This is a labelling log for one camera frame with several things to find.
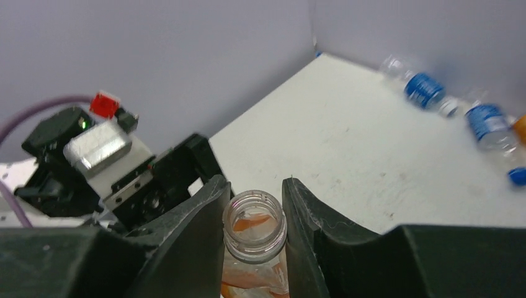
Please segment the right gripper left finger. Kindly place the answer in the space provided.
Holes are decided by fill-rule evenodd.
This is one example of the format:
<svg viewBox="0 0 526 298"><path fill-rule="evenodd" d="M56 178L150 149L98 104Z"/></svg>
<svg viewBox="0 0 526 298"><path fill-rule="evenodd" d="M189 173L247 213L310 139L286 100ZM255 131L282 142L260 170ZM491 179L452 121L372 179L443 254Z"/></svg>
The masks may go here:
<svg viewBox="0 0 526 298"><path fill-rule="evenodd" d="M2 297L218 297L221 175L152 222L121 236L99 227L1 230Z"/></svg>

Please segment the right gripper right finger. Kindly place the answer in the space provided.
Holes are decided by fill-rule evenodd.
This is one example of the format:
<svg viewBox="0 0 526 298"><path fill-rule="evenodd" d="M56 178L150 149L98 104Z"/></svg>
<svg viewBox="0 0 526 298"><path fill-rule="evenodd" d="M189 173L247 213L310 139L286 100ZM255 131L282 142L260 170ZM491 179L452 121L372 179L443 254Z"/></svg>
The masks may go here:
<svg viewBox="0 0 526 298"><path fill-rule="evenodd" d="M524 297L522 228L399 225L375 233L282 183L291 297Z"/></svg>

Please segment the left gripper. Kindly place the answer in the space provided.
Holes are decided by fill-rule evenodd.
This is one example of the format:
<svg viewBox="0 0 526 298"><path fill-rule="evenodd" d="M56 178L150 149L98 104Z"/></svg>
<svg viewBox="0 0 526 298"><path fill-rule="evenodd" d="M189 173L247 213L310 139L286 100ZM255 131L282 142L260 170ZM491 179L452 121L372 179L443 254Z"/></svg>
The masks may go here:
<svg viewBox="0 0 526 298"><path fill-rule="evenodd" d="M194 182L206 184L219 174L223 171L209 139L194 133L113 183L104 205L127 230L133 230L189 199Z"/></svg>

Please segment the orange label bottle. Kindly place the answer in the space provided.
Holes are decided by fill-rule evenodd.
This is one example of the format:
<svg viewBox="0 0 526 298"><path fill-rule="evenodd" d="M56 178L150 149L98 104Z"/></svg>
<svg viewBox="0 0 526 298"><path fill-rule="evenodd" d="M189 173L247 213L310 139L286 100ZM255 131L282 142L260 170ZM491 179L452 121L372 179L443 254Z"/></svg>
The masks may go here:
<svg viewBox="0 0 526 298"><path fill-rule="evenodd" d="M281 203L261 190L234 196L224 209L222 297L289 297L287 220Z"/></svg>

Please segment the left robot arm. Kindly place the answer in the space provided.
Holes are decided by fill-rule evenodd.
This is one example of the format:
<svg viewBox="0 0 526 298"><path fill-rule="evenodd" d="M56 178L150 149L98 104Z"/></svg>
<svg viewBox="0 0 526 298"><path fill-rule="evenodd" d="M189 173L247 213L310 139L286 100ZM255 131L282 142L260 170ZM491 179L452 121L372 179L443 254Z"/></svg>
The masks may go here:
<svg viewBox="0 0 526 298"><path fill-rule="evenodd" d="M15 188L15 195L49 217L108 210L129 231L189 199L189 187L196 180L206 183L223 172L208 138L194 133L158 155L134 139L127 154L88 179L66 159L64 149L96 126L97 121L78 106L39 122L22 143L37 168Z"/></svg>

